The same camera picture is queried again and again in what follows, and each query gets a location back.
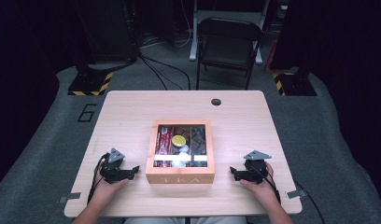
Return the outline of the yellow-topped capsule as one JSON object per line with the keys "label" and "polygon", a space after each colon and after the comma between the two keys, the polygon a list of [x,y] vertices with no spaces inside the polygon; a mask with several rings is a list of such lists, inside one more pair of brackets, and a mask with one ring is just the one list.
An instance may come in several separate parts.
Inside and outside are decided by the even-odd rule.
{"label": "yellow-topped capsule", "polygon": [[184,147],[187,143],[187,140],[184,136],[182,135],[174,135],[172,137],[172,144],[175,147]]}

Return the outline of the black yellow striped stand base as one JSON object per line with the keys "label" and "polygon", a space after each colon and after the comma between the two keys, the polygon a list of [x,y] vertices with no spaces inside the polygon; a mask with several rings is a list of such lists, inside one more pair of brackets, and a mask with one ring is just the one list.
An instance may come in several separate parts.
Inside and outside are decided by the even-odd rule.
{"label": "black yellow striped stand base", "polygon": [[98,96],[105,93],[112,73],[97,73],[90,76],[77,75],[68,88],[68,95]]}
{"label": "black yellow striped stand base", "polygon": [[284,96],[316,96],[308,77],[299,76],[297,73],[274,73],[276,88]]}

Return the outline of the bundle of red packets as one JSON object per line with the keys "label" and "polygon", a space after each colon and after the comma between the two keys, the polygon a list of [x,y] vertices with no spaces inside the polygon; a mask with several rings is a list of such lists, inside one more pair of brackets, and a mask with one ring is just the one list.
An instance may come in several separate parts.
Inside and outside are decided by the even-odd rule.
{"label": "bundle of red packets", "polygon": [[170,155],[171,149],[171,139],[173,136],[173,128],[168,126],[159,126],[157,140],[156,140],[156,155]]}

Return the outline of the black folding chair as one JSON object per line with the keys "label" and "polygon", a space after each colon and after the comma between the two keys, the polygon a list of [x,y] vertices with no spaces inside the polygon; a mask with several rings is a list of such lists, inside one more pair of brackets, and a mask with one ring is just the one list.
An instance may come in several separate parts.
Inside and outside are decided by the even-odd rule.
{"label": "black folding chair", "polygon": [[[251,21],[239,21],[223,18],[207,18],[198,24],[198,59],[196,89],[201,81],[216,82],[248,89],[258,48],[264,38],[261,28]],[[242,71],[245,73],[242,84],[235,82],[229,75],[222,77],[203,76],[210,67]]]}

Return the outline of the white metal desk frame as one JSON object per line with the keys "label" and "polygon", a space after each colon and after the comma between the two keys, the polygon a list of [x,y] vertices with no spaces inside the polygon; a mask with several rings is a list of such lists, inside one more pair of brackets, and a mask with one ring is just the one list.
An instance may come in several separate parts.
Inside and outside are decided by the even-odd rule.
{"label": "white metal desk frame", "polygon": [[191,27],[191,46],[190,46],[190,55],[189,60],[191,62],[194,62],[197,59],[197,51],[198,51],[198,44],[197,44],[197,37],[198,37],[198,24],[200,21],[213,16],[213,17],[220,17],[224,19],[239,19],[243,21],[253,21],[256,22],[260,27],[263,26],[265,17],[266,17],[266,10],[267,5],[270,0],[262,0],[263,2],[263,9],[256,12],[245,12],[245,11],[228,11],[228,10],[202,10],[198,8],[198,1],[199,0],[192,0],[192,27]]}

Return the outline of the grey tape strip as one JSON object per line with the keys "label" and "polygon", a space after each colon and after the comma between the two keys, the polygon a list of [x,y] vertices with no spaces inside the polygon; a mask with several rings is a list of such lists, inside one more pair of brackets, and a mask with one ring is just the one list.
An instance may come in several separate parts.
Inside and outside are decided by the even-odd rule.
{"label": "grey tape strip", "polygon": [[303,189],[301,189],[301,190],[293,190],[293,191],[286,191],[285,194],[286,194],[286,196],[289,199],[302,198],[302,197],[306,197],[307,196],[307,192],[305,190],[303,190]]}
{"label": "grey tape strip", "polygon": [[81,195],[81,192],[69,193],[66,196],[60,197],[58,200],[58,203],[66,203],[69,200],[79,199],[80,195]]}

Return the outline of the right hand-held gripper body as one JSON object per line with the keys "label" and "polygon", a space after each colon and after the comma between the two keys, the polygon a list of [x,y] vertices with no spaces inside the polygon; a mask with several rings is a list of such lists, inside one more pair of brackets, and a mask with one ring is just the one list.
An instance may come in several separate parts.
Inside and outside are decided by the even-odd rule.
{"label": "right hand-held gripper body", "polygon": [[271,156],[258,150],[253,150],[244,156],[246,177],[245,180],[260,184],[268,175],[266,159],[271,159]]}

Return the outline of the red object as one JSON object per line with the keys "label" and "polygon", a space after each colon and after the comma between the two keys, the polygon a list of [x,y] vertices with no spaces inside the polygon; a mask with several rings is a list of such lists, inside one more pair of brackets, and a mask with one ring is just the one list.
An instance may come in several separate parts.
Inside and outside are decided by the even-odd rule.
{"label": "red object", "polygon": [[268,57],[267,57],[267,60],[265,63],[265,67],[264,67],[265,71],[270,71],[271,63],[272,63],[274,55],[275,55],[276,44],[277,44],[277,40],[274,40],[272,42],[271,47],[270,47],[270,51],[269,51],[269,54],[268,54]]}

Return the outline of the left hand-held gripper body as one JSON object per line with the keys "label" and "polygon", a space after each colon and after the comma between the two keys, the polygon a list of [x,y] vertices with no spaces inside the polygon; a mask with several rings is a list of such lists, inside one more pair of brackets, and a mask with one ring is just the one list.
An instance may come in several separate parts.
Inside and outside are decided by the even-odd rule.
{"label": "left hand-held gripper body", "polygon": [[113,183],[126,178],[126,172],[120,169],[123,159],[124,155],[113,147],[105,154],[100,175],[106,182]]}

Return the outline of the person's right hand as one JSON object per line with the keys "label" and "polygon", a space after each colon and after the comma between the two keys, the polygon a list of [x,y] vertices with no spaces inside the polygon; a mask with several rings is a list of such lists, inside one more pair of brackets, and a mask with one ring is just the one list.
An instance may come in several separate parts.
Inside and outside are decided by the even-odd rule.
{"label": "person's right hand", "polygon": [[266,162],[266,166],[267,166],[268,175],[260,184],[256,185],[244,179],[240,180],[241,186],[250,190],[254,194],[256,200],[262,205],[263,208],[269,201],[272,201],[272,200],[278,201],[276,197],[276,189],[275,189],[275,184],[273,180],[274,170],[270,163]]}

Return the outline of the black computer cabinet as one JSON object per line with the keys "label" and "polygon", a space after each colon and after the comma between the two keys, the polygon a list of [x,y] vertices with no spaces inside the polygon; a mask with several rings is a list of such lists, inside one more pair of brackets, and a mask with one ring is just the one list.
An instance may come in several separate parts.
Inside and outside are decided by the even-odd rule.
{"label": "black computer cabinet", "polygon": [[137,46],[131,0],[76,0],[75,5],[95,61],[135,59]]}

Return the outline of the wooden tea box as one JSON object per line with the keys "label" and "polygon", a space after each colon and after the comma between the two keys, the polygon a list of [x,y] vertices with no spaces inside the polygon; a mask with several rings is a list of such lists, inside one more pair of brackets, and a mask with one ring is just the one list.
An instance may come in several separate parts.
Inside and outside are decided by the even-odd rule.
{"label": "wooden tea box", "polygon": [[[187,127],[190,135],[184,136],[186,145],[190,148],[189,153],[180,153],[180,147],[172,144],[170,155],[156,155],[156,140],[159,126]],[[191,155],[191,128],[194,126],[205,126],[206,154]],[[189,165],[183,168],[172,167],[172,161],[188,161]],[[215,155],[212,141],[211,122],[206,119],[161,119],[153,123],[148,160],[145,174],[149,184],[212,184],[215,178]]]}

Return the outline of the person's left hand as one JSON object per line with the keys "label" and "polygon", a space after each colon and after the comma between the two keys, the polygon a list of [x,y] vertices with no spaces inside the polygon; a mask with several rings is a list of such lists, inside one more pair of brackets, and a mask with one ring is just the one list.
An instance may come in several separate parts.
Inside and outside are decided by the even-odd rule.
{"label": "person's left hand", "polygon": [[109,184],[103,177],[101,177],[100,174],[97,174],[96,181],[93,185],[94,193],[89,202],[89,205],[100,209],[105,208],[114,198],[116,193],[119,190],[123,189],[128,183],[128,179],[123,179],[119,182]]}

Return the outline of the pile of dark tea bags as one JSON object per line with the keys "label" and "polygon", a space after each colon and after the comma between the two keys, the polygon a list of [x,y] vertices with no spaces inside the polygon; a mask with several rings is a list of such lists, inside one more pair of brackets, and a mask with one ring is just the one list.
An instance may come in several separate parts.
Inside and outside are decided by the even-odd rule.
{"label": "pile of dark tea bags", "polygon": [[191,155],[206,154],[205,126],[194,126],[191,128]]}

